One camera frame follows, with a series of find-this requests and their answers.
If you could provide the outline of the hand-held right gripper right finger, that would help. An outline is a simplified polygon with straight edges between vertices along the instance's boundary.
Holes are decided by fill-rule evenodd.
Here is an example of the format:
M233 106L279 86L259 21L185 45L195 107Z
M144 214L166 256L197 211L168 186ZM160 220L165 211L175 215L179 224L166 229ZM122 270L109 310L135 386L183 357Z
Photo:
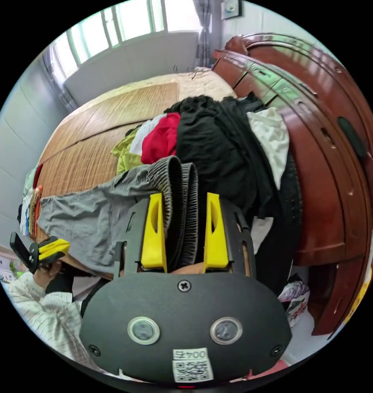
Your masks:
M204 272L222 270L229 264L225 225L223 221L221 202L218 194L207 194L205 243L204 243Z

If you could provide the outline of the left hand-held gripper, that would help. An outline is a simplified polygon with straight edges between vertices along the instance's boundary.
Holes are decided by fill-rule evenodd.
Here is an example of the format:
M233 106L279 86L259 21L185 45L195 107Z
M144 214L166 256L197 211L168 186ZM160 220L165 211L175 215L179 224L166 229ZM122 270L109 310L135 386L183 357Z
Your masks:
M55 236L40 243L32 243L29 248L27 268L34 274L39 267L49 268L56 260L68 254L70 243Z

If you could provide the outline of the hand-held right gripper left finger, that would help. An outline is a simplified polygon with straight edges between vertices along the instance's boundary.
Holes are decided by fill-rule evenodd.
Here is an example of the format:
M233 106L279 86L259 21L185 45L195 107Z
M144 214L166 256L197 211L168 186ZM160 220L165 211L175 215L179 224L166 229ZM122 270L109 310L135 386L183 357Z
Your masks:
M143 233L141 265L145 270L167 273L164 211L161 193L150 195Z

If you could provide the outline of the person's left hand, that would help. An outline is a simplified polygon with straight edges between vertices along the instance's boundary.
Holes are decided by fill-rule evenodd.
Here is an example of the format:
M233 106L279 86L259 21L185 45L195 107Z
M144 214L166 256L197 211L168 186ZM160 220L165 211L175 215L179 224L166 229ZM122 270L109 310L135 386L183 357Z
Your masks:
M33 280L36 285L42 289L46 289L51 281L60 273L61 269L61 260L53 262L49 268L39 267L33 274Z

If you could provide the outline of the person's right hand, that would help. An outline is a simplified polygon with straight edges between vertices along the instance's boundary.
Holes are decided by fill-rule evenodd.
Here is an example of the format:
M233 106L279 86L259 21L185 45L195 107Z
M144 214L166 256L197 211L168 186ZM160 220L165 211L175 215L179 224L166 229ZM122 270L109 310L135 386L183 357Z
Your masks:
M193 265L184 266L182 268L176 269L175 271L171 272L173 275L188 275L188 274L201 274L204 273L204 264L197 263Z

